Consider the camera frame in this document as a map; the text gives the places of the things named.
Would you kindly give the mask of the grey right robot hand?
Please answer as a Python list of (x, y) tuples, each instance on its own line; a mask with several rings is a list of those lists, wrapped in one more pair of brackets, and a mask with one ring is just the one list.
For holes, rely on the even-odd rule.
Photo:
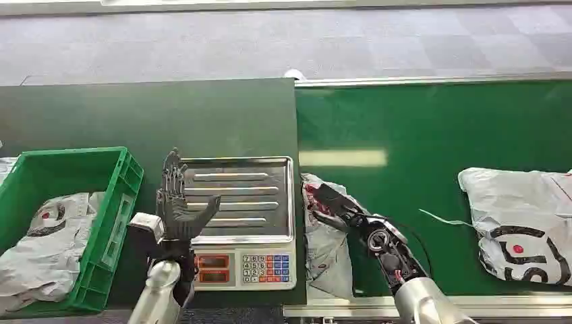
[(348, 232), (351, 228), (367, 226), (367, 214), (357, 203), (323, 183), (312, 188), (311, 213), (322, 223), (336, 230)]

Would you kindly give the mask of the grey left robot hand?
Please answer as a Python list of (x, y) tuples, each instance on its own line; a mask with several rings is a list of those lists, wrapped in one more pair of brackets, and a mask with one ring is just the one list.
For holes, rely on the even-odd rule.
[(207, 206), (193, 214), (185, 199), (185, 172), (178, 148), (165, 157), (161, 185), (156, 192), (156, 212), (165, 224), (168, 239), (191, 241), (200, 235), (208, 222), (219, 212), (221, 196), (211, 196)]

